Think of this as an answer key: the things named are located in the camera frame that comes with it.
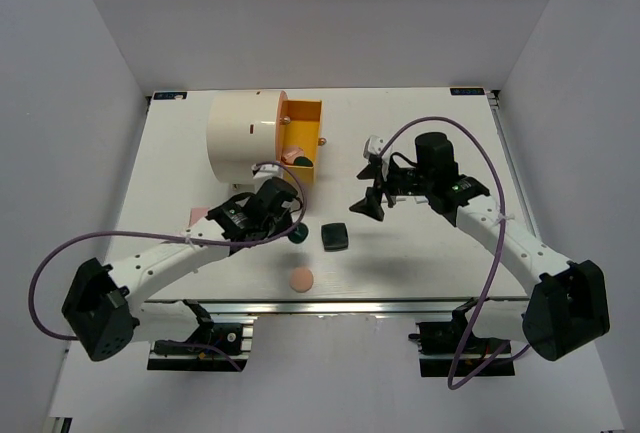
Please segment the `yellow drawer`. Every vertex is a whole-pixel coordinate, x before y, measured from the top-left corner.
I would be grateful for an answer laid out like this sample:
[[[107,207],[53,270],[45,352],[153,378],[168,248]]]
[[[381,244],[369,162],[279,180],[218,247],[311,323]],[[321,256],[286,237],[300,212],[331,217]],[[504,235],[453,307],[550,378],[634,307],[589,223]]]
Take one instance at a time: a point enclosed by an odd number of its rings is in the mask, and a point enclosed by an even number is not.
[[[288,118],[289,121],[280,128],[281,146],[279,159],[281,160],[284,147],[298,146],[302,148],[304,156],[310,158],[314,166],[305,168],[286,165],[303,184],[312,185],[317,172],[318,149],[325,142],[321,134],[322,101],[285,98],[282,102],[281,117],[283,119]]]

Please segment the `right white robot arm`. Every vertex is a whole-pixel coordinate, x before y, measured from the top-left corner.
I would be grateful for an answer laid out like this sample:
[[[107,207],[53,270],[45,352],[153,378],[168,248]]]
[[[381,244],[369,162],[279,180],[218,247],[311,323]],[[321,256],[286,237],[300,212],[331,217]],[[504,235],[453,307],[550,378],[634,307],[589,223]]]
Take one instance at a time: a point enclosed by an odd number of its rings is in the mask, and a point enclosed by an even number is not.
[[[421,134],[415,148],[415,161],[400,167],[387,143],[370,136],[363,152],[368,164],[357,177],[372,184],[351,211],[381,221],[384,201],[422,197],[452,226],[498,254],[527,296],[519,302],[486,300],[457,308],[451,337],[459,349],[475,351],[487,338],[515,340],[556,361],[609,332],[604,274],[595,263],[574,262],[501,213],[487,187],[460,173],[445,134]]]

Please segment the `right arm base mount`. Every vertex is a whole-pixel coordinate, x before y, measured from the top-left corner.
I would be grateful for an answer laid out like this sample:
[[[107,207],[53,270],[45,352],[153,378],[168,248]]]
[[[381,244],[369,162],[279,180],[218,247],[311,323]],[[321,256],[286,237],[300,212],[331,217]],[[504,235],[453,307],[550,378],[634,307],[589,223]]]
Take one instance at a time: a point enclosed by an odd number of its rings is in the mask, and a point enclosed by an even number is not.
[[[465,314],[476,301],[471,300],[454,309],[445,319],[430,316],[416,324],[416,331],[408,334],[408,340],[419,352],[419,368],[422,378],[446,378],[454,353],[467,326]],[[503,340],[474,334],[469,336],[462,350],[454,377],[462,379],[494,354],[504,343]]]

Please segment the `dark green puff with label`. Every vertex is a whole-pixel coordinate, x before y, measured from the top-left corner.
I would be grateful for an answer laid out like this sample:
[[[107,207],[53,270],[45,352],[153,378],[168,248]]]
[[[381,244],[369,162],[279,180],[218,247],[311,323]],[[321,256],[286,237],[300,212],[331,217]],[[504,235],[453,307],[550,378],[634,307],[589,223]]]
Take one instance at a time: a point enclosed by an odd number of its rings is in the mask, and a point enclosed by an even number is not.
[[[300,223],[287,235],[287,238],[293,244],[301,244],[307,239],[308,235],[308,227],[304,223]]]

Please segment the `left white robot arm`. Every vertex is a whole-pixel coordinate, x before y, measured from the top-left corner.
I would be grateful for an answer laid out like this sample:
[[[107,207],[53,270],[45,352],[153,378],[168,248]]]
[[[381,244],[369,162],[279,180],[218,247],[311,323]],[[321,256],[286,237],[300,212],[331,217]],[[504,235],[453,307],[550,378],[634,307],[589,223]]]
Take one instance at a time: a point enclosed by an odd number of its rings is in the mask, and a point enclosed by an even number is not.
[[[214,346],[214,321],[197,301],[153,303],[151,297],[265,240],[303,242],[306,228],[292,217],[303,205],[294,186],[274,177],[257,192],[239,193],[208,210],[176,241],[110,264],[90,259],[73,278],[63,316],[94,362],[113,357],[132,342],[161,342],[191,352]]]

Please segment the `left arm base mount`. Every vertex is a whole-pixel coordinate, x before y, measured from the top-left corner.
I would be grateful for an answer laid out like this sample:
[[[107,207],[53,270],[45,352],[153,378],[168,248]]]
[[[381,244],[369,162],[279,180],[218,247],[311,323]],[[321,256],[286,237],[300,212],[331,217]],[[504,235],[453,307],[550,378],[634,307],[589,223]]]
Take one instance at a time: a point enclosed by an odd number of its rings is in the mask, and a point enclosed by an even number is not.
[[[151,343],[147,369],[174,372],[234,372],[244,370],[251,351],[253,323],[248,317],[211,314],[195,300],[177,302],[184,306],[186,318],[194,319],[195,326],[183,320],[179,331],[185,338],[159,335]]]

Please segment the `pink puff with strap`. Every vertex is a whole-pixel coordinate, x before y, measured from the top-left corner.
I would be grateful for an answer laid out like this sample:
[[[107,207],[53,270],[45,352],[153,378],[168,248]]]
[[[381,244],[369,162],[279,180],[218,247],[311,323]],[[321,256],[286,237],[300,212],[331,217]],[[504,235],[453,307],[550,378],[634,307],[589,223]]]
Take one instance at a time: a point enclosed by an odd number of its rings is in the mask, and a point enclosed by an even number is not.
[[[298,146],[284,147],[281,154],[281,160],[285,164],[293,165],[297,158],[303,157],[304,151]]]

